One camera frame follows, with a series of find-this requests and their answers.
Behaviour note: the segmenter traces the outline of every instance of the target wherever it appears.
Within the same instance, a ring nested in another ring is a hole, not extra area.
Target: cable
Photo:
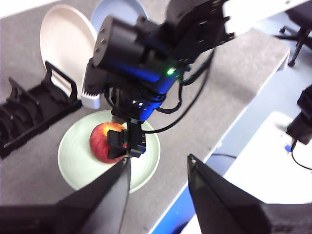
[[[183,90],[183,85],[180,82],[179,83],[179,90],[178,90],[179,102],[178,102],[178,104],[174,108],[172,108],[172,109],[164,109],[164,108],[158,107],[156,110],[161,112],[161,113],[165,113],[165,114],[170,115],[173,112],[176,112],[178,109],[180,109],[180,107],[182,105],[182,90]]]
[[[220,154],[220,153],[213,153],[211,156],[225,156],[225,157],[231,157],[231,158],[237,158],[236,156],[229,155],[229,154]]]
[[[188,105],[188,107],[185,109],[185,111],[180,115],[179,118],[177,118],[174,122],[172,122],[171,124],[169,124],[168,126],[166,127],[163,127],[163,128],[160,128],[160,129],[157,129],[157,130],[152,130],[152,131],[143,131],[143,133],[145,134],[152,134],[152,133],[160,133],[160,132],[164,132],[170,128],[172,128],[173,126],[175,126],[177,123],[180,122],[181,119],[183,119],[183,117],[188,113],[188,111],[191,109],[191,107],[194,105],[194,103],[197,101],[198,97],[200,96],[202,90],[204,89],[205,87],[205,84],[207,83],[208,79],[209,79],[209,71],[210,71],[210,64],[213,60],[213,57],[214,57],[214,54],[215,54],[215,49],[213,49],[212,53],[210,54],[209,56],[209,66],[206,70],[206,74],[205,74],[205,77],[203,79],[203,82],[201,84],[201,87],[199,88],[196,96],[194,97],[193,101]]]
[[[207,57],[206,61],[204,61],[204,63],[197,69],[197,71],[195,71],[188,79],[182,81],[182,83],[181,83],[182,86],[187,86],[187,85],[193,84],[200,77],[200,75],[206,69],[209,68],[211,56],[213,56],[213,55],[210,54]]]
[[[291,147],[291,154],[292,154],[292,158],[293,158],[294,162],[295,162],[295,163],[297,163],[300,167],[303,167],[303,168],[308,169],[308,170],[312,170],[312,168],[310,168],[310,167],[306,167],[306,166],[304,166],[304,165],[300,164],[300,163],[299,163],[299,162],[297,162],[297,160],[294,158],[294,155],[293,155],[293,150],[295,149],[296,144],[297,144],[297,140],[295,139],[295,140],[293,141],[293,143],[292,143],[292,147]]]

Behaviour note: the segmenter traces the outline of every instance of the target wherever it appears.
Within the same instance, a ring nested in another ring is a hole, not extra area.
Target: floor
[[[286,13],[280,13],[258,22],[254,28],[269,35],[279,34],[279,29],[287,25],[298,30],[299,27],[292,23]],[[295,42],[286,41],[293,56]],[[227,133],[222,141],[222,146],[215,153],[231,154],[238,156],[255,134],[259,126],[272,111],[280,111],[289,117],[296,117],[299,108],[296,102],[301,91],[312,84],[312,51],[303,46],[296,60],[296,65],[288,67],[273,75],[261,92],[249,104],[245,113]],[[210,157],[207,165],[224,175],[234,159],[225,156]]]

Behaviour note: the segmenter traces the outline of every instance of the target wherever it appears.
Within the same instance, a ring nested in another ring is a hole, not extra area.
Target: red apple
[[[124,126],[113,122],[101,123],[96,126],[91,132],[89,139],[92,154],[101,162],[115,163],[120,161],[124,156],[120,156],[115,159],[108,158],[108,153],[111,146],[108,144],[107,134],[109,130],[121,132],[123,129],[125,129]]]

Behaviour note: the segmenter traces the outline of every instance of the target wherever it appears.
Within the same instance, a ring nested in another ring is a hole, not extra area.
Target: office chair
[[[309,38],[309,33],[312,30],[312,1],[308,1],[304,4],[294,7],[286,11],[286,13],[291,21],[300,26],[298,32],[287,26],[284,26],[279,30],[279,32],[284,34],[287,30],[288,32],[290,32],[291,35],[277,36],[280,39],[297,41],[296,50],[294,52],[292,60],[288,63],[290,67],[293,67],[295,65],[295,60],[301,50],[302,45],[306,45],[307,47],[312,49],[312,38]]]

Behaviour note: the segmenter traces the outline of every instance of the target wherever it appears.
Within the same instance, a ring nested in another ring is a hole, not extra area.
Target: white plate
[[[97,160],[91,153],[89,137],[100,123],[111,121],[110,111],[99,111],[87,115],[73,124],[63,136],[58,148],[58,167],[65,181],[78,190],[111,168]],[[147,122],[144,130],[153,128]],[[152,177],[159,163],[160,143],[156,134],[146,135],[146,152],[140,158],[131,159],[130,193],[141,188]]]
[[[80,99],[87,63],[93,56],[97,33],[77,9],[56,5],[45,15],[40,30],[40,50],[47,60],[68,75],[77,85]],[[70,84],[53,74],[52,82],[68,96]]]
[[[102,0],[91,16],[91,23],[97,32],[108,15],[113,15],[131,25],[135,25],[139,16],[148,18],[142,4],[137,0]]]

